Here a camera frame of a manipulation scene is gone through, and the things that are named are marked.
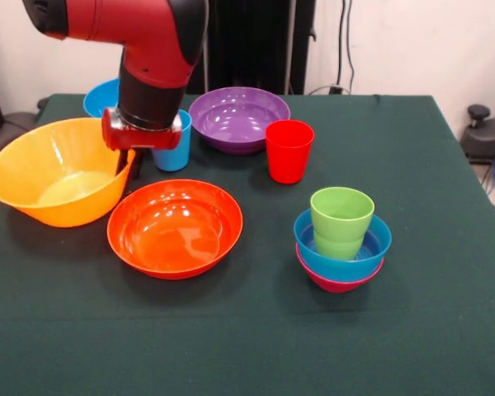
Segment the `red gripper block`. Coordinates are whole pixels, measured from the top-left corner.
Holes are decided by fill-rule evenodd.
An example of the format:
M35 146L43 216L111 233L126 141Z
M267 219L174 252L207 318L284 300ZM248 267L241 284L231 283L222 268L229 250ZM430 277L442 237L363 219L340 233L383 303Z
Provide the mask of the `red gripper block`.
M101 128L107 148L120 150L116 176L128 163L127 150L134 149L134 160L129 170L130 180L139 178L144 156L143 149L174 149L182 137L182 120L179 115L176 115L172 125L164 130L144 130L126 123L114 107L104 110Z

